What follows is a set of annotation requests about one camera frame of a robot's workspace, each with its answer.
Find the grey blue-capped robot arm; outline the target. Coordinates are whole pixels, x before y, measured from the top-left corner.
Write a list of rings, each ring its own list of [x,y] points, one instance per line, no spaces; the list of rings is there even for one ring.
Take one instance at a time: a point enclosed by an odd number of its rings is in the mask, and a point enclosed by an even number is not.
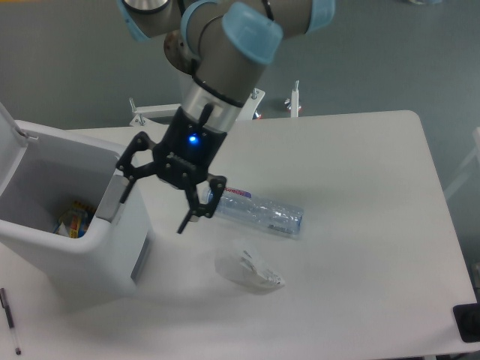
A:
[[[116,166],[122,196],[149,176],[184,191],[185,220],[210,218],[227,184],[209,166],[281,42],[327,26],[334,1],[119,1],[137,41],[178,32],[192,82],[160,142],[138,133]]]

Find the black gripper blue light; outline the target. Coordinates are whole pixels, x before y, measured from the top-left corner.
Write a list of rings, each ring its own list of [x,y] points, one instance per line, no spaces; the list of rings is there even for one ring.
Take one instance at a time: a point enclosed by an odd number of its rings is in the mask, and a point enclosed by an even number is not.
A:
[[[183,233],[193,217],[211,218],[227,185],[225,176],[209,174],[209,166],[227,136],[225,132],[207,125],[212,112],[212,106],[204,106],[199,118],[192,119],[182,108],[178,109],[157,145],[145,131],[140,131],[115,165],[127,179],[120,203],[128,199],[137,180],[156,174],[159,179],[185,192],[189,209],[177,230],[178,234]],[[147,150],[152,150],[154,162],[134,166],[134,155]],[[197,185],[205,180],[212,198],[203,203],[200,202]]]

